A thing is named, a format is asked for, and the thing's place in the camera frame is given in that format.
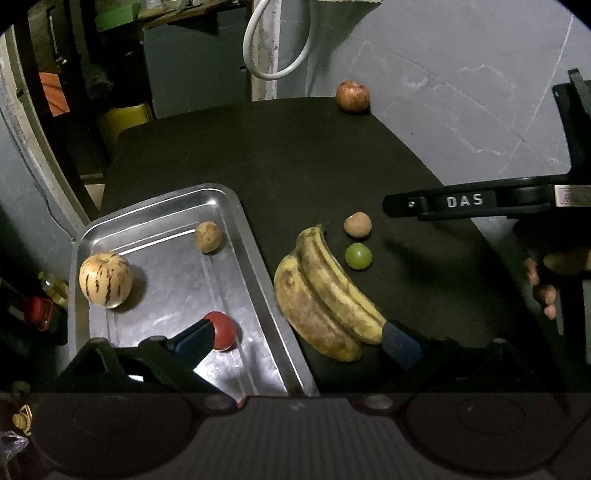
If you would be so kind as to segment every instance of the human hand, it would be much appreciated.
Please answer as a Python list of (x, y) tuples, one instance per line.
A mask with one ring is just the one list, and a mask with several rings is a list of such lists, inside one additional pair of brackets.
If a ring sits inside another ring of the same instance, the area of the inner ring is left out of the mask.
[[(549, 272), (557, 275), (574, 276), (591, 271), (591, 247), (577, 247), (566, 252), (546, 255), (543, 264)], [(541, 277), (541, 268), (532, 258), (524, 261), (528, 283), (533, 287), (532, 294), (541, 305), (544, 314), (556, 318), (557, 285), (555, 280)]]

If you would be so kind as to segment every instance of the red apple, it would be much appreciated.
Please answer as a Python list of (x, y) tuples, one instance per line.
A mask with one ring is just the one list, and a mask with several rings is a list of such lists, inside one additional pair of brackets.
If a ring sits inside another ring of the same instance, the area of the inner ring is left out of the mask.
[(336, 102), (345, 112), (365, 112), (369, 106), (369, 90), (357, 82), (345, 80), (336, 89)]

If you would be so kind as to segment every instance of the yellow container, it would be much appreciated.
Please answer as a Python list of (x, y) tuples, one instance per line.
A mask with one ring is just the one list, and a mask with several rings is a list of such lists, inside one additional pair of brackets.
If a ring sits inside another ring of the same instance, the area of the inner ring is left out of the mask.
[(125, 108), (112, 108), (98, 116), (100, 134), (111, 155), (117, 147), (119, 134), (128, 128), (153, 120), (152, 110), (147, 103)]

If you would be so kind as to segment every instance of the green grape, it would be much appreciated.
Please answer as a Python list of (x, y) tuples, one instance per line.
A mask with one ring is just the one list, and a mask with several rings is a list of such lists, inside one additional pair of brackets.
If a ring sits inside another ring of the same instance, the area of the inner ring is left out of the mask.
[(368, 268), (374, 256), (364, 244), (352, 244), (345, 251), (345, 261), (354, 270)]

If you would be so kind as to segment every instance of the ripe banana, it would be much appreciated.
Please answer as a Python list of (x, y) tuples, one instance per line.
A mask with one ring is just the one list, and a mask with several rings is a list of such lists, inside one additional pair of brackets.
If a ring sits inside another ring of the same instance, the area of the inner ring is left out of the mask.
[(361, 357), (361, 347), (340, 327), (300, 271), (297, 257), (286, 256), (273, 279), (279, 307), (290, 325), (320, 353), (342, 362)]
[(295, 250), (310, 284), (338, 321), (353, 331), (362, 342), (382, 342), (386, 319), (351, 282), (324, 241), (321, 226), (299, 234)]

